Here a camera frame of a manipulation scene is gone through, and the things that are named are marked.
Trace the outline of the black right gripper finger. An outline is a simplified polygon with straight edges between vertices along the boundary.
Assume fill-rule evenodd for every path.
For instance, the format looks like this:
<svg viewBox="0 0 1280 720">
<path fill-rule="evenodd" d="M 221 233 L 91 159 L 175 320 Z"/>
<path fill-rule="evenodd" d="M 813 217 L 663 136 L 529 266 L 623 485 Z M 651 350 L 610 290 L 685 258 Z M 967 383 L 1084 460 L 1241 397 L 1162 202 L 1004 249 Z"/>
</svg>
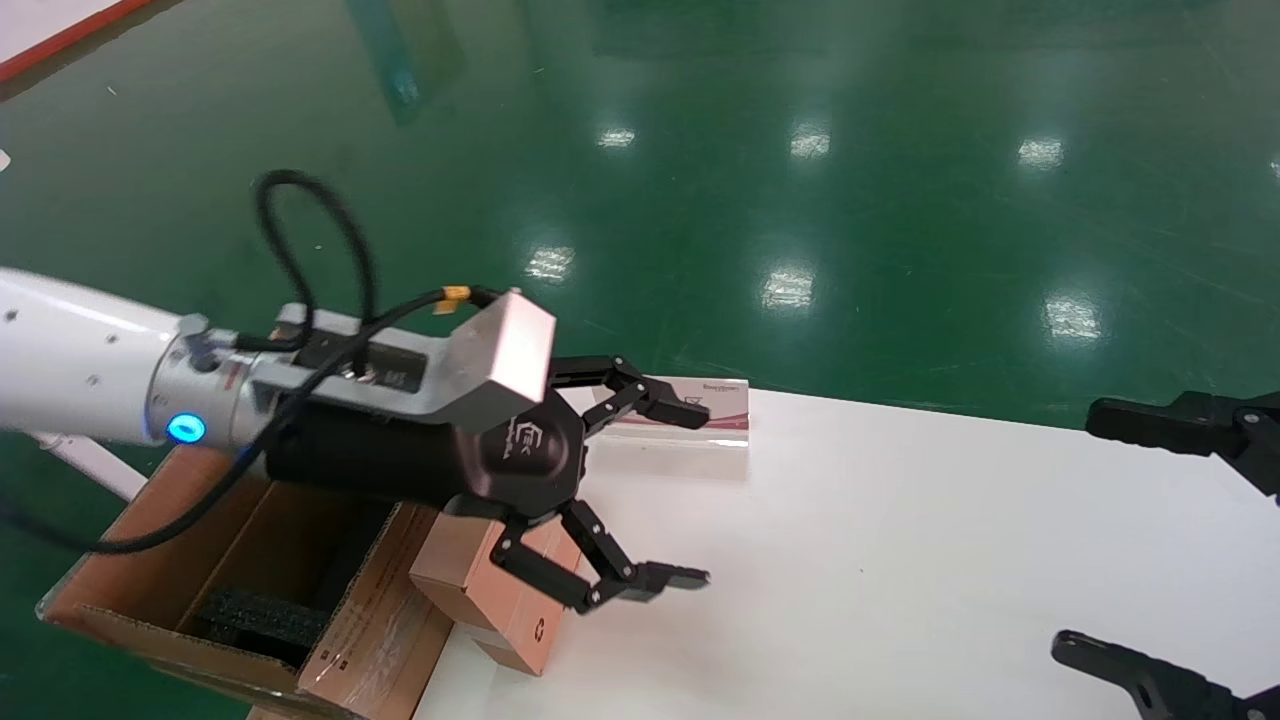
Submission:
<svg viewBox="0 0 1280 720">
<path fill-rule="evenodd" d="M 1167 405 L 1097 398 L 1085 432 L 1171 454 L 1221 457 L 1261 495 L 1279 497 L 1279 393 L 1252 398 L 1187 391 Z"/>
<path fill-rule="evenodd" d="M 1279 687 L 1248 697 L 1187 667 L 1128 647 L 1061 630 L 1052 659 L 1125 691 L 1143 719 L 1277 719 Z"/>
</svg>

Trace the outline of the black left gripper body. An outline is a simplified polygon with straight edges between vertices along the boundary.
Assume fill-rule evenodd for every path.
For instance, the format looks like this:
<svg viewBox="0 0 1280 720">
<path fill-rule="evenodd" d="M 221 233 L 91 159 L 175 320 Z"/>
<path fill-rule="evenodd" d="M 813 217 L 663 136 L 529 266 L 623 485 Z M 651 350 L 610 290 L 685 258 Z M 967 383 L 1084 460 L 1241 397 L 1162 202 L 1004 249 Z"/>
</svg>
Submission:
<svg viewBox="0 0 1280 720">
<path fill-rule="evenodd" d="M 573 500 L 585 425 L 557 392 L 484 432 L 310 404 L 265 454 L 268 477 L 461 518 L 544 521 Z"/>
</svg>

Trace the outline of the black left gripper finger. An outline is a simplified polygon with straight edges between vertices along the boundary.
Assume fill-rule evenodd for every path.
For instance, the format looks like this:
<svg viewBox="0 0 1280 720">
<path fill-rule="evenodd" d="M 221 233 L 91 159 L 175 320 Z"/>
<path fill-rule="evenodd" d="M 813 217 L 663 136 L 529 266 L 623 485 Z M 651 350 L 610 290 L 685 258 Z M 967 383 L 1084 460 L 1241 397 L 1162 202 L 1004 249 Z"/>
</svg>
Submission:
<svg viewBox="0 0 1280 720">
<path fill-rule="evenodd" d="M 568 501 L 550 515 L 598 575 L 591 583 L 524 543 L 531 525 L 518 518 L 503 521 L 492 548 L 492 562 L 577 614 L 590 614 L 614 601 L 646 603 L 667 589 L 699 591 L 710 584 L 710 573 L 666 562 L 635 562 L 607 530 L 604 521 L 582 500 Z"/>
<path fill-rule="evenodd" d="M 553 357 L 548 380 L 554 389 L 605 387 L 611 391 L 580 415 L 586 439 L 632 413 L 687 430 L 700 430 L 710 420 L 707 407 L 682 400 L 668 382 L 644 375 L 618 355 Z"/>
</svg>

